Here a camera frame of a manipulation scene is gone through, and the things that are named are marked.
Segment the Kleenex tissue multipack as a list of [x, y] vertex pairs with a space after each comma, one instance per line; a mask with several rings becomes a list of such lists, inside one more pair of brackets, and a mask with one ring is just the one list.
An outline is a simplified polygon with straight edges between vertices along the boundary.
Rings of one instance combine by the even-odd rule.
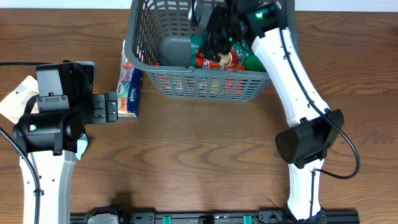
[[118, 114], [120, 117], [137, 118], [141, 102], [143, 72], [127, 59], [124, 50], [125, 42], [123, 40], [119, 81], [116, 88]]

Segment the green Nescafe coffee bag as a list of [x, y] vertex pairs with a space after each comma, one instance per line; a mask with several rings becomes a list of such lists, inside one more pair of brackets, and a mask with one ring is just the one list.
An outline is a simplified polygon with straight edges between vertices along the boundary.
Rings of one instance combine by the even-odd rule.
[[204, 69], [245, 70], [244, 61], [252, 55], [252, 52], [247, 47], [246, 41], [235, 42], [232, 45], [230, 53], [219, 55], [220, 59], [217, 60], [211, 59], [210, 56], [205, 56], [202, 50], [204, 37], [204, 35], [191, 36], [193, 67]]

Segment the orange spaghetti packet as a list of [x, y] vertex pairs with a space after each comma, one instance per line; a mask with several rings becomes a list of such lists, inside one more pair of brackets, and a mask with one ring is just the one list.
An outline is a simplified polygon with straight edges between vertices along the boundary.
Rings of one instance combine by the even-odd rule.
[[239, 95], [243, 92], [244, 80], [239, 79], [235, 84], [234, 78], [222, 79], [221, 77], [208, 78], [204, 75], [195, 78], [194, 76], [182, 77], [181, 75], [172, 75], [170, 79], [167, 75], [159, 75], [160, 84], [158, 90], [164, 90], [166, 95], [175, 93], [177, 96], [187, 97], [206, 97], [216, 98], [218, 95], [224, 97], [228, 94]]

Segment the green lidded jar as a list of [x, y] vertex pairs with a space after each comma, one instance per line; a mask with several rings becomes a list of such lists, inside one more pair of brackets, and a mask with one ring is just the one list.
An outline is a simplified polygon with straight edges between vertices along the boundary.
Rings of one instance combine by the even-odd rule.
[[255, 56], [248, 56], [243, 62], [242, 65], [245, 67], [245, 70], [252, 72], [265, 72], [266, 69], [261, 63], [261, 61]]

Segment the teal packet under arm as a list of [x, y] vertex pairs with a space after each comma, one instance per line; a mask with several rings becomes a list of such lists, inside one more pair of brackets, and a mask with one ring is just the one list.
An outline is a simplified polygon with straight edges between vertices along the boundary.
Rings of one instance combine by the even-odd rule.
[[76, 143], [76, 158], [78, 160], [82, 159], [87, 147], [88, 147], [88, 137], [86, 133], [83, 133], [79, 137]]

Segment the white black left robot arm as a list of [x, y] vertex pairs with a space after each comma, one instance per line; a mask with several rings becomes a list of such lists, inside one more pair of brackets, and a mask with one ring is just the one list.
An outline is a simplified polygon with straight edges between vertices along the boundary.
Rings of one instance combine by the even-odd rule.
[[91, 61], [36, 68], [38, 113], [26, 109], [13, 127], [21, 154], [24, 223], [69, 223], [72, 175], [78, 140], [87, 124], [118, 120], [117, 94], [95, 94]]

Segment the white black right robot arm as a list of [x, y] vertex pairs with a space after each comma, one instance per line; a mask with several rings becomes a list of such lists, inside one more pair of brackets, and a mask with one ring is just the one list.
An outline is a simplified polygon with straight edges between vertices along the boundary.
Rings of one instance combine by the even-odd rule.
[[233, 47], [241, 44], [256, 58], [258, 69], [270, 76], [289, 126], [275, 138], [289, 167], [287, 221], [317, 221], [322, 214], [320, 172], [344, 117], [340, 110], [329, 108], [311, 83], [294, 47], [287, 4], [226, 1], [206, 6], [193, 1], [188, 18], [205, 31], [199, 57], [222, 68], [234, 67], [240, 59]]

